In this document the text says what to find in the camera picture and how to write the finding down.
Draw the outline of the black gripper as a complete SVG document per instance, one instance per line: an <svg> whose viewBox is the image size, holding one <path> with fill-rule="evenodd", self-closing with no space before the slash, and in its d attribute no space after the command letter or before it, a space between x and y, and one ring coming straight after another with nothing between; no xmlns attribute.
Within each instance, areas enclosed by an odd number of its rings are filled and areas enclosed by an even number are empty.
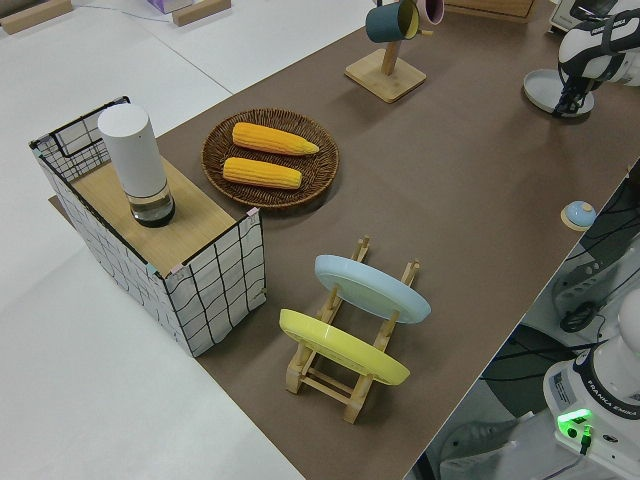
<svg viewBox="0 0 640 480"><path fill-rule="evenodd" d="M562 95L552 111L554 117L567 117L584 110L586 95L597 88L597 81L580 76L568 76L563 83Z"/></svg>

